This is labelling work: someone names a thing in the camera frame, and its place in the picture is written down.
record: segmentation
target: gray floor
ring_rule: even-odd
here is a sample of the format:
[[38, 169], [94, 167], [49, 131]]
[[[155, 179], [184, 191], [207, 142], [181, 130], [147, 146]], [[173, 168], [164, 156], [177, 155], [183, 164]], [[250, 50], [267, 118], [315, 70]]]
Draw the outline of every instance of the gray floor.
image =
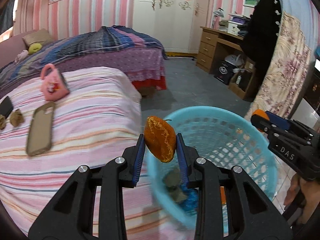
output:
[[148, 116], [164, 118], [187, 106], [215, 106], [244, 116], [250, 102], [241, 100], [228, 86], [196, 66], [190, 58], [165, 60], [167, 90], [141, 101], [142, 126]]

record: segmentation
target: basket rim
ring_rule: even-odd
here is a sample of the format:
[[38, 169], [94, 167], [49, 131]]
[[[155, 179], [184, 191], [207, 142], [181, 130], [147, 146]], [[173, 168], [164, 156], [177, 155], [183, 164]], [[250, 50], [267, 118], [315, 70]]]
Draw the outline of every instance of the basket rim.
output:
[[[176, 117], [178, 117], [181, 114], [184, 114], [186, 112], [190, 111], [201, 111], [201, 110], [214, 110], [215, 112], [223, 112], [225, 114], [230, 114], [233, 117], [236, 117], [239, 119], [240, 122], [245, 124], [244, 126], [248, 129], [255, 128], [249, 121], [244, 119], [243, 117], [239, 116], [238, 114], [235, 114], [233, 112], [230, 112], [228, 110], [214, 107], [214, 106], [189, 106], [185, 107], [179, 110], [176, 110], [169, 115], [167, 115], [164, 120], [170, 119], [174, 120]], [[260, 139], [261, 143], [265, 143], [265, 147], [268, 148], [268, 141], [267, 139], [257, 130], [257, 136]], [[153, 195], [155, 196], [156, 200], [160, 204], [160, 206], [166, 210], [175, 220], [182, 223], [184, 226], [194, 229], [196, 225], [196, 218], [188, 216], [182, 208], [180, 208], [167, 194], [165, 191], [161, 190], [161, 187], [155, 182], [155, 178], [157, 177], [157, 168], [156, 164], [158, 159], [156, 159], [153, 154], [149, 151], [149, 149], [146, 147], [147, 151], [147, 172], [148, 176], [150, 177], [150, 184], [151, 189], [153, 191]], [[276, 162], [273, 159], [274, 165], [272, 167], [268, 167], [268, 174], [270, 175], [268, 178], [268, 191], [272, 192], [273, 194], [276, 191], [276, 185], [277, 185], [277, 167]]]

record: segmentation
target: metal bolt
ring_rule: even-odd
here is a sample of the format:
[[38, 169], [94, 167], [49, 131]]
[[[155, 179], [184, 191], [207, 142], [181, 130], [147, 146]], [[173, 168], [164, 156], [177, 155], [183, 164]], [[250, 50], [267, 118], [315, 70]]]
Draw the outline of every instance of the metal bolt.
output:
[[202, 158], [202, 157], [197, 158], [197, 163], [199, 163], [199, 164], [205, 164], [205, 162], [206, 162], [206, 159], [205, 159], [205, 158]]
[[233, 171], [236, 173], [241, 173], [243, 171], [243, 169], [240, 166], [234, 166]]
[[125, 159], [123, 157], [116, 158], [116, 163], [121, 164], [124, 163]]
[[78, 168], [78, 171], [79, 172], [86, 172], [88, 170], [88, 166], [86, 165], [81, 165], [79, 168]]

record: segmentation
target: blue plastic basket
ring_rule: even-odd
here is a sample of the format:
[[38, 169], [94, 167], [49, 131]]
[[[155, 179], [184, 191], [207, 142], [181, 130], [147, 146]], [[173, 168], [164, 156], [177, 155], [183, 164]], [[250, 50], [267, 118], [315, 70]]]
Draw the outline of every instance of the blue plastic basket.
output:
[[[277, 184], [275, 158], [268, 150], [264, 136], [237, 114], [211, 106], [192, 106], [169, 114], [165, 119], [176, 133], [181, 133], [187, 146], [216, 166], [231, 169], [241, 166], [273, 199]], [[186, 213], [169, 196], [163, 177], [179, 167], [177, 156], [161, 163], [147, 149], [147, 168], [154, 196], [164, 210], [187, 228], [195, 228], [196, 214]], [[224, 231], [228, 232], [228, 214], [223, 206]]]

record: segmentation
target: tiled floor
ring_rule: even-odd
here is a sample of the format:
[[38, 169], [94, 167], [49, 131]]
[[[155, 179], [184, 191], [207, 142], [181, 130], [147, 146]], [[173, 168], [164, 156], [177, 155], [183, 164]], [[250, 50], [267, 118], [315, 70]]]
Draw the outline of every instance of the tiled floor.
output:
[[[153, 97], [141, 101], [143, 130], [146, 118], [156, 115], [164, 118], [169, 113], [187, 106], [215, 106], [244, 116], [250, 103], [238, 98], [226, 85], [196, 67], [188, 58], [170, 58], [165, 61], [167, 90], [157, 91]], [[276, 158], [278, 185], [274, 205], [283, 213], [283, 202], [294, 171]]]

